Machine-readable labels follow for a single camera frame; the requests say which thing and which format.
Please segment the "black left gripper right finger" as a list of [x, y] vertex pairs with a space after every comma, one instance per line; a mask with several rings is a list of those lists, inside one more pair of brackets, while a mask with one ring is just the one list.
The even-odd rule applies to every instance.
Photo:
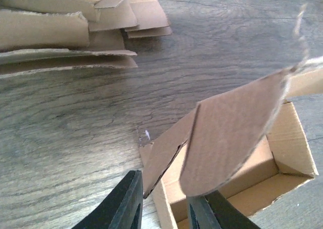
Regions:
[[187, 197], [188, 221], [192, 229], [259, 229], [219, 191]]

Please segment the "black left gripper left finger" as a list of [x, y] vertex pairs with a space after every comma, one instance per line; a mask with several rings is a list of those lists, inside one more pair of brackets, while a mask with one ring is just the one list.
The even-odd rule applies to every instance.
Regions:
[[142, 210], [142, 172], [131, 170], [90, 214], [73, 226], [73, 229], [141, 228]]

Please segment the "brown cardboard box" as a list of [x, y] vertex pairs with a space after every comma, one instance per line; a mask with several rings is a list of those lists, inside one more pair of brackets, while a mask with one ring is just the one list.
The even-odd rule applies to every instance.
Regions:
[[291, 97], [322, 93], [322, 57], [310, 58], [196, 107], [140, 148], [143, 196], [153, 196], [162, 228], [190, 228], [187, 197], [219, 191], [250, 219], [318, 175]]

